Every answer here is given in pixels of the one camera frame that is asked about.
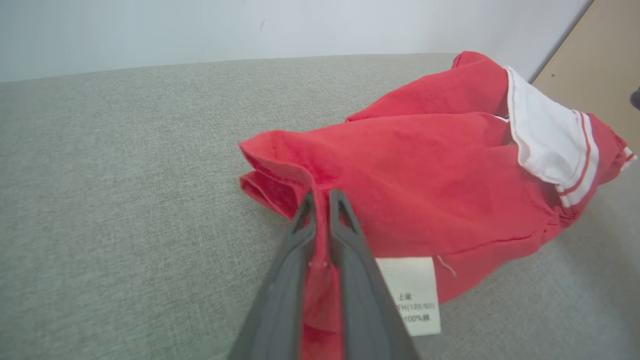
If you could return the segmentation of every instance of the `gray fabric surface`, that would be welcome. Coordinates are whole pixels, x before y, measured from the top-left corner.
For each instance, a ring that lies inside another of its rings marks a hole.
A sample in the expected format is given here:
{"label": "gray fabric surface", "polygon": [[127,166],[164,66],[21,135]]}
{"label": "gray fabric surface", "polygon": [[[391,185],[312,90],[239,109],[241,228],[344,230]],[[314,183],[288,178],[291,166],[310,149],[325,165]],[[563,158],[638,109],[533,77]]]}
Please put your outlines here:
{"label": "gray fabric surface", "polygon": [[[452,54],[232,61],[0,84],[0,359],[223,359],[285,224],[237,141],[342,122]],[[442,306],[429,359],[637,359],[636,165]]]}

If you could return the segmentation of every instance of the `white label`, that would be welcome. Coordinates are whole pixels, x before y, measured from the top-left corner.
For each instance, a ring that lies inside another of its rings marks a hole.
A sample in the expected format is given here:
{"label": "white label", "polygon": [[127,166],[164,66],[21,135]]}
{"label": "white label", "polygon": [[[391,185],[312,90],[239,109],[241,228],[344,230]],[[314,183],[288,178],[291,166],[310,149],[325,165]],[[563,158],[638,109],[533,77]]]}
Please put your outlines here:
{"label": "white label", "polygon": [[409,335],[440,334],[440,310],[432,258],[376,259]]}

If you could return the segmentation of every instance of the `dark object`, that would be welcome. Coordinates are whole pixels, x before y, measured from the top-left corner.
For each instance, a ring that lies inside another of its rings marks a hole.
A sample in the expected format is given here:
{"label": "dark object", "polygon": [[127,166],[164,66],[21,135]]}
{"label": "dark object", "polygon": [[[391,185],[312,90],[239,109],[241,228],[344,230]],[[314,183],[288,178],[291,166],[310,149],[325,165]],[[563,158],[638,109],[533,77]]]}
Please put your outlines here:
{"label": "dark object", "polygon": [[631,105],[635,106],[636,109],[640,110],[640,88],[633,94],[631,94]]}
{"label": "dark object", "polygon": [[[316,239],[313,204],[309,193],[244,321],[230,360],[300,358],[304,275]],[[418,360],[358,219],[339,190],[330,194],[328,230],[330,254],[340,272],[343,359]]]}

